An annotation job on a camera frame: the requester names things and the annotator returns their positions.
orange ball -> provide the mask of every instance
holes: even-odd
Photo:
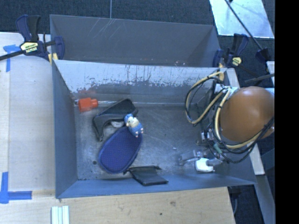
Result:
[[[236,142],[254,137],[274,116],[274,93],[257,86],[240,88],[220,111],[222,135]],[[262,137],[274,131],[274,124]]]

yellow clamp label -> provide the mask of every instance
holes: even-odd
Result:
[[[20,46],[21,50],[26,51],[26,53],[37,51],[38,44],[36,42],[26,42]]]
[[[233,58],[233,61],[232,61],[233,65],[235,65],[235,66],[240,65],[241,62],[242,62],[242,60],[241,60],[241,58],[239,58],[239,57],[234,57],[234,58]]]

gray bin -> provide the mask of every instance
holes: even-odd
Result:
[[[215,71],[211,64],[219,45],[214,27],[57,15],[50,18],[51,35],[61,35],[66,49],[64,59],[54,60],[52,65],[56,198],[256,183],[250,158],[220,165],[206,174],[198,173],[194,162],[183,166],[178,162],[181,154],[198,148],[200,126],[187,121],[184,100],[195,82]],[[229,83],[227,69],[222,70]],[[198,97],[209,89],[206,84]],[[102,103],[91,111],[79,112],[75,101],[86,97]],[[97,164],[102,145],[117,128],[108,125],[103,141],[99,141],[92,119],[123,98],[134,102],[144,127],[142,145],[131,167],[159,166],[162,170],[158,174],[169,181],[167,184],[145,187],[130,173],[109,174]]]

blue mesh sponge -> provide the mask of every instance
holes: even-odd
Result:
[[[100,150],[98,162],[107,172],[124,172],[135,160],[142,142],[142,134],[133,136],[128,127],[117,130]]]

small figurine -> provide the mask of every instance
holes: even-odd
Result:
[[[140,133],[143,133],[142,124],[139,123],[139,120],[134,117],[132,114],[127,114],[125,117],[126,126],[129,127],[129,131],[138,138]]]

